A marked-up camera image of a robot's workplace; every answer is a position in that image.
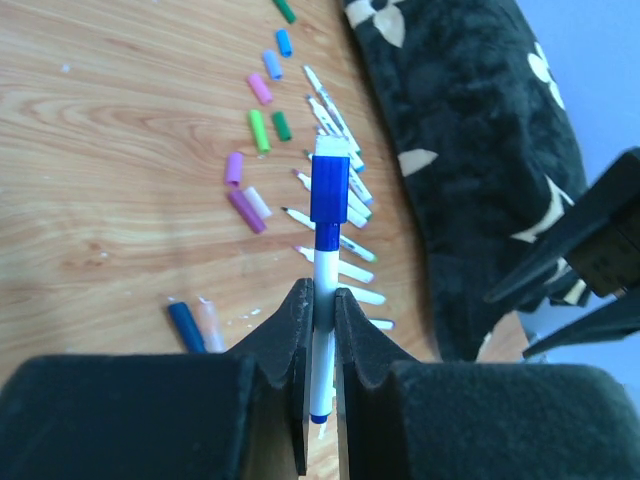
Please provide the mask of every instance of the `marker cap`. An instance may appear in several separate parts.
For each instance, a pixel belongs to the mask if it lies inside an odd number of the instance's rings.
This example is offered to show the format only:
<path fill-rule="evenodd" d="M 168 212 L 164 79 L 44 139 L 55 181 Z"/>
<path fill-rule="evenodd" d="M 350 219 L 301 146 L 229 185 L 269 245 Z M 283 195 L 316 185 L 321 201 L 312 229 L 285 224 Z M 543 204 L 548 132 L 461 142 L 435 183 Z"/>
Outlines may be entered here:
<path fill-rule="evenodd" d="M 293 10 L 291 10 L 291 7 L 287 3 L 287 0 L 273 0 L 273 3 L 276 4 L 276 7 L 278 7 L 280 13 L 282 13 L 282 16 L 288 23 L 293 23 L 296 21 L 296 14 L 293 13 Z"/>
<path fill-rule="evenodd" d="M 273 120 L 273 125 L 276 127 L 276 132 L 278 132 L 278 138 L 282 142 L 288 142 L 291 140 L 291 130 L 289 129 L 287 118 L 284 116 L 284 113 L 276 112 L 271 115 L 271 119 Z"/>
<path fill-rule="evenodd" d="M 271 209 L 264 202 L 258 191 L 253 187 L 248 187 L 244 190 L 244 198 L 247 199 L 249 205 L 253 207 L 258 216 L 264 220 L 267 217 L 273 215 Z"/>
<path fill-rule="evenodd" d="M 237 187 L 242 182 L 242 161 L 244 155 L 240 152 L 233 152 L 227 158 L 227 170 L 224 174 L 224 184 Z"/>
<path fill-rule="evenodd" d="M 276 52 L 273 50 L 265 50 L 262 54 L 262 59 L 264 60 L 267 73 L 271 77 L 271 80 L 275 80 L 276 82 L 282 80 L 282 67 L 280 66 L 280 60 L 278 60 Z"/>
<path fill-rule="evenodd" d="M 240 216 L 247 222 L 253 233 L 262 233 L 267 229 L 262 219 L 258 216 L 251 204 L 240 190 L 234 190 L 227 194 L 229 201 L 236 208 Z"/>
<path fill-rule="evenodd" d="M 249 123 L 251 123 L 251 129 L 253 130 L 253 137 L 255 138 L 258 151 L 260 153 L 268 153 L 271 151 L 271 145 L 269 144 L 267 129 L 264 126 L 262 112 L 260 112 L 260 110 L 251 110 L 249 112 Z"/>
<path fill-rule="evenodd" d="M 316 250 L 340 248 L 340 224 L 347 221 L 348 143 L 344 137 L 316 137 L 311 163 L 311 221 L 316 224 Z"/>
<path fill-rule="evenodd" d="M 268 105 L 273 102 L 273 95 L 267 84 L 264 83 L 262 77 L 257 73 L 252 73 L 247 77 L 247 83 L 253 90 L 254 95 L 262 105 Z"/>
<path fill-rule="evenodd" d="M 204 340 L 196 321 L 191 315 L 191 310 L 184 302 L 173 303 L 167 307 L 171 321 L 182 338 L 182 342 L 189 353 L 207 353 L 204 348 Z"/>
<path fill-rule="evenodd" d="M 293 55 L 293 47 L 291 46 L 289 32 L 287 32 L 284 28 L 276 32 L 276 41 L 278 42 L 280 55 L 285 58 L 289 58 L 291 55 Z"/>

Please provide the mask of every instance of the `lime green marker cap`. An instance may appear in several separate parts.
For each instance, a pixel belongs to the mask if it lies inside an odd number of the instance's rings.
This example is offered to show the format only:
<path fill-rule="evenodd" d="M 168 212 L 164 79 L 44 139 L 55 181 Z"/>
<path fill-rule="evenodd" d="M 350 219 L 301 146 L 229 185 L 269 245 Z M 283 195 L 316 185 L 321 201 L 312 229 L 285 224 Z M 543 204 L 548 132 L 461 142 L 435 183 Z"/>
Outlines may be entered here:
<path fill-rule="evenodd" d="M 288 142 L 291 140 L 291 130 L 289 130 L 289 125 L 287 124 L 287 119 L 282 112 L 276 112 L 271 115 L 271 119 L 273 120 L 273 125 L 276 127 L 276 132 L 278 132 L 278 138 L 281 142 Z"/>
<path fill-rule="evenodd" d="M 269 145 L 269 137 L 267 137 L 267 129 L 264 126 L 264 119 L 260 110 L 249 111 L 249 123 L 253 130 L 253 138 L 256 140 L 256 146 L 260 153 L 268 153 L 271 151 Z"/>
<path fill-rule="evenodd" d="M 276 4 L 276 7 L 278 7 L 278 10 L 280 10 L 280 13 L 282 13 L 282 16 L 287 22 L 293 23 L 296 21 L 296 14 L 291 10 L 287 0 L 273 0 L 273 3 Z"/>

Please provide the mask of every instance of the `marker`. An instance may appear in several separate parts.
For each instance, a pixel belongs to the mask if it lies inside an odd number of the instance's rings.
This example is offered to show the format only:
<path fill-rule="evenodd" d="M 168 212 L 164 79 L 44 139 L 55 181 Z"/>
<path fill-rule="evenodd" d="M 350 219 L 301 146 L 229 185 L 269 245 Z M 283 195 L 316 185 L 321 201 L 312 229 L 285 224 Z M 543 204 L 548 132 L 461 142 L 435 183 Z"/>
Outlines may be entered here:
<path fill-rule="evenodd" d="M 338 124 L 338 127 L 340 127 L 340 131 L 349 140 L 349 145 L 351 145 L 351 148 L 353 148 L 356 153 L 360 155 L 360 145 L 358 145 L 358 142 L 356 142 L 356 139 L 351 133 L 351 130 L 349 130 L 347 122 L 345 122 L 344 118 L 342 118 L 342 115 L 340 115 L 338 107 L 336 107 L 336 104 L 329 95 L 329 92 L 327 92 L 327 89 L 324 88 L 324 85 L 320 83 L 320 80 L 318 80 L 318 77 L 316 76 L 315 72 L 311 70 L 311 67 L 309 65 L 303 65 L 302 68 L 304 69 L 304 73 L 309 79 L 309 83 L 316 91 L 318 96 L 322 99 L 324 104 L 327 106 L 327 110 Z"/>
<path fill-rule="evenodd" d="M 346 283 L 338 283 L 338 288 L 348 288 L 355 299 L 362 303 L 368 303 L 369 305 L 383 305 L 387 301 L 386 297 L 381 293 L 365 290 L 364 288 L 353 287 Z"/>
<path fill-rule="evenodd" d="M 306 98 L 307 102 L 309 102 L 309 105 L 311 105 L 313 114 L 318 119 L 320 124 L 325 128 L 325 130 L 330 135 L 340 135 L 340 129 L 331 118 L 331 115 L 329 115 L 329 112 L 327 112 L 327 109 L 320 105 L 318 101 L 311 95 L 307 95 Z M 346 152 L 346 154 L 349 155 L 349 158 L 352 162 L 351 166 L 356 170 L 356 172 L 362 172 L 365 169 L 362 159 L 353 150 L 353 148 L 350 148 L 349 151 Z"/>
<path fill-rule="evenodd" d="M 200 304 L 196 307 L 196 323 L 204 339 L 204 346 L 209 353 L 223 353 L 226 347 L 216 307 L 210 300 L 202 297 L 198 299 Z"/>
<path fill-rule="evenodd" d="M 202 334 L 198 330 L 191 310 L 184 302 L 172 303 L 167 307 L 167 312 L 182 338 L 182 343 L 189 353 L 207 353 L 204 348 Z"/>
<path fill-rule="evenodd" d="M 307 217 L 304 213 L 299 212 L 298 210 L 294 210 L 293 208 L 287 208 L 287 207 L 280 207 L 280 208 L 287 215 L 289 215 L 291 218 L 293 218 L 297 222 L 300 222 L 305 227 L 311 230 L 316 229 L 316 224 L 313 223 L 311 219 Z M 362 258 L 363 260 L 366 260 L 367 262 L 375 263 L 378 261 L 378 257 L 376 257 L 373 252 L 367 250 L 362 245 L 358 245 L 356 242 L 345 237 L 344 235 L 340 235 L 340 245 L 344 247 L 345 250 L 349 250 L 351 253 L 359 256 L 360 258 Z"/>
<path fill-rule="evenodd" d="M 309 150 L 303 150 L 306 157 L 311 161 L 311 152 Z M 368 205 L 373 203 L 373 196 L 371 196 L 371 192 L 367 189 L 364 182 L 360 179 L 358 173 L 349 166 L 349 186 L 356 194 L 356 197 L 368 208 Z"/>
<path fill-rule="evenodd" d="M 301 253 L 311 263 L 314 263 L 313 249 L 299 246 L 293 247 L 293 249 L 296 252 Z M 352 265 L 350 263 L 343 262 L 342 260 L 340 260 L 340 263 L 338 265 L 338 273 L 346 277 L 353 278 L 354 280 L 358 280 L 362 283 L 371 283 L 373 282 L 373 279 L 376 278 L 376 276 L 370 271 L 365 270 L 364 268 L 356 267 L 355 265 Z"/>
<path fill-rule="evenodd" d="M 340 224 L 347 221 L 349 143 L 344 137 L 316 138 L 311 165 L 311 220 L 316 224 L 313 264 L 313 343 L 311 394 L 313 423 L 327 421 L 333 405 L 335 297 L 340 264 Z"/>
<path fill-rule="evenodd" d="M 295 168 L 291 169 L 291 173 L 293 173 L 298 180 L 302 182 L 304 188 L 311 191 L 311 178 Z M 347 206 L 347 220 L 358 228 L 364 228 L 367 225 L 367 219 L 349 206 Z"/>
<path fill-rule="evenodd" d="M 396 322 L 387 318 L 370 318 L 369 321 L 380 330 L 393 330 L 396 328 Z"/>
<path fill-rule="evenodd" d="M 327 112 L 327 110 L 320 105 L 318 102 L 316 102 L 313 97 L 311 98 L 311 100 L 313 100 L 316 103 L 316 107 L 313 110 L 314 115 L 316 116 L 316 118 L 318 120 L 320 120 L 320 123 L 322 123 L 322 119 L 324 119 L 324 123 L 322 125 L 317 125 L 316 126 L 316 131 L 318 133 L 318 135 L 339 135 L 336 134 L 336 130 L 335 130 L 335 123 L 331 124 L 331 116 L 329 116 L 329 113 Z M 362 160 L 360 159 L 360 157 L 358 156 L 358 154 L 354 151 L 354 150 L 349 150 L 349 159 L 351 160 L 349 162 L 349 167 L 350 168 L 355 168 L 354 165 L 360 165 L 362 163 Z M 362 167 L 361 168 L 355 168 L 358 172 L 362 172 L 365 170 L 365 166 L 364 163 L 362 163 Z"/>

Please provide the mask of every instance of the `wooden table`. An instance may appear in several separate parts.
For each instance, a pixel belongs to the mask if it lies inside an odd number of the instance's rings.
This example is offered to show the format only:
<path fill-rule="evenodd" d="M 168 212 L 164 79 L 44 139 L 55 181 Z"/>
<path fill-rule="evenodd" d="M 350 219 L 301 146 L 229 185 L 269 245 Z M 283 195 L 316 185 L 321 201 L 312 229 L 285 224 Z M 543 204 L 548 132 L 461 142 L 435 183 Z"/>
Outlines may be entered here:
<path fill-rule="evenodd" d="M 301 66 L 311 65 L 363 148 L 375 196 L 365 230 L 371 289 L 390 336 L 433 360 L 425 262 L 396 161 L 363 82 L 337 2 L 292 3 L 294 56 L 259 107 L 246 85 L 287 27 L 269 0 L 0 0 L 0 379 L 54 352 L 180 352 L 168 297 L 213 300 L 235 344 L 265 320 L 311 264 L 291 247 L 313 234 L 280 206 L 308 211 L 290 173 L 314 126 Z M 247 112 L 285 112 L 291 142 L 258 156 Z M 245 154 L 245 186 L 274 210 L 254 235 L 222 183 L 230 152 Z M 312 429 L 310 478 L 337 477 L 335 423 Z"/>

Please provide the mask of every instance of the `white flower print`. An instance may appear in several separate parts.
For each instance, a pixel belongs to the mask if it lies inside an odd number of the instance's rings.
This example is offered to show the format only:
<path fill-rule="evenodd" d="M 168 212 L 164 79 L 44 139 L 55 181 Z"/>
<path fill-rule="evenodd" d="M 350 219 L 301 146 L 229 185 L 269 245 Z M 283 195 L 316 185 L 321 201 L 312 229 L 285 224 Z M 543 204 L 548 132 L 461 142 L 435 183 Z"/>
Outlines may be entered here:
<path fill-rule="evenodd" d="M 353 29 L 373 17 L 373 26 L 380 32 L 382 38 L 394 47 L 402 48 L 405 35 L 404 17 L 395 5 L 402 1 L 387 0 L 387 5 L 376 11 L 371 5 L 371 0 L 356 0 L 347 5 L 345 13 Z"/>
<path fill-rule="evenodd" d="M 564 102 L 562 101 L 562 97 L 560 96 L 558 84 L 551 76 L 551 68 L 549 67 L 547 57 L 545 56 L 544 52 L 542 51 L 542 47 L 538 42 L 535 43 L 535 47 L 536 53 L 530 53 L 527 57 L 527 60 L 529 60 L 529 65 L 531 66 L 531 70 L 533 70 L 533 73 L 540 79 L 541 82 L 549 85 L 551 96 L 556 101 L 558 106 L 564 110 Z"/>

